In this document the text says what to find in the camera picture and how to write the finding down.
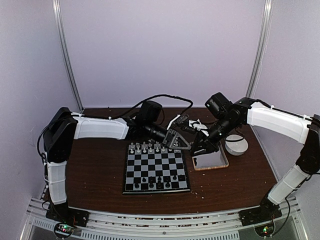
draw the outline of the white wall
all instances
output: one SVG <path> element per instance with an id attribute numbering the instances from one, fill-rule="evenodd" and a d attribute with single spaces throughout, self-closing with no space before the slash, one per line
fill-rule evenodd
<path id="1" fill-rule="evenodd" d="M 51 1 L 2 0 L 0 22 L 0 240 L 13 240 L 44 187 L 38 134 L 58 108 L 77 105 Z"/>
<path id="2" fill-rule="evenodd" d="M 320 114 L 320 1 L 274 1 L 267 50 L 255 98 L 293 113 Z M 276 174 L 282 177 L 297 160 L 302 145 L 257 129 Z M 296 193 L 311 239 L 319 239 L 320 177 Z"/>
<path id="3" fill-rule="evenodd" d="M 64 0 L 68 51 L 85 107 L 128 107 L 156 94 L 204 106 L 246 94 L 265 1 Z M 186 106 L 161 99 L 165 106 Z"/>

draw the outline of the vertical metal rail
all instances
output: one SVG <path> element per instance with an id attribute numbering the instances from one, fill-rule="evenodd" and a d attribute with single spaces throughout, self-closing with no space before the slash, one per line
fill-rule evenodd
<path id="1" fill-rule="evenodd" d="M 254 60 L 254 65 L 250 77 L 250 82 L 248 89 L 246 91 L 246 97 L 252 98 L 255 87 L 257 85 L 259 72 L 261 70 L 261 61 L 264 55 L 264 51 L 266 49 L 267 44 L 267 38 L 268 38 L 268 32 L 270 27 L 270 20 L 271 20 L 271 12 L 272 12 L 272 6 L 273 6 L 273 0 L 265 0 L 264 4 L 264 13 L 262 18 L 262 25 L 261 25 L 261 32 L 260 32 L 260 38 L 258 43 L 258 48 L 256 51 L 256 56 Z"/>
<path id="2" fill-rule="evenodd" d="M 67 42 L 66 42 L 66 36 L 65 36 L 65 31 L 64 31 L 64 25 L 63 25 L 63 21 L 62 21 L 61 9 L 60 9 L 60 0 L 52 0 L 52 4 L 53 4 L 53 13 L 54 13 L 54 17 L 55 17 L 55 22 L 56 22 L 56 26 L 58 28 L 65 69 L 66 69 L 66 72 L 67 72 L 67 75 L 68 75 L 68 78 L 69 78 L 69 81 L 71 84 L 72 92 L 75 97 L 77 106 L 78 106 L 79 110 L 82 112 L 84 110 L 84 106 L 82 105 L 79 91 L 77 88 L 77 84 L 75 81 L 74 72 L 71 67 L 71 62 L 70 62 L 70 57 L 69 57 Z"/>

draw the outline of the wooden table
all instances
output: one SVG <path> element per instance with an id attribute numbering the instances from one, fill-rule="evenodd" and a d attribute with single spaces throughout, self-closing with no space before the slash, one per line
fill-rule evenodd
<path id="1" fill-rule="evenodd" d="M 126 109 L 86 109 L 87 115 L 115 116 Z M 166 108 L 163 125 L 180 108 Z M 192 108 L 192 119 L 214 120 L 206 108 Z M 242 156 L 226 152 L 229 167 L 195 171 L 185 152 L 191 192 L 122 195 L 126 148 L 131 141 L 87 138 L 73 142 L 66 167 L 66 192 L 71 207 L 125 214 L 188 214 L 256 206 L 276 183 L 269 163 L 249 126 L 243 126 L 249 148 Z M 181 132 L 188 141 L 194 135 Z"/>

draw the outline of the bowl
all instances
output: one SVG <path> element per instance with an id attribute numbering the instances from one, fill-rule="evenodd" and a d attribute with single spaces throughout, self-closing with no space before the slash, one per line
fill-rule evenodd
<path id="1" fill-rule="evenodd" d="M 242 136 L 233 134 L 228 136 L 225 140 L 225 149 L 227 150 L 228 153 L 234 156 L 240 156 L 244 154 L 247 149 L 248 149 L 248 142 L 244 138 L 242 139 Z"/>

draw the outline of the chessboard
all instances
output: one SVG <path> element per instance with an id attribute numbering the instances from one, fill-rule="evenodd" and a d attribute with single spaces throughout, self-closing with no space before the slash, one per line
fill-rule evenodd
<path id="1" fill-rule="evenodd" d="M 129 144 L 123 194 L 189 192 L 187 166 L 181 150 L 159 143 Z"/>

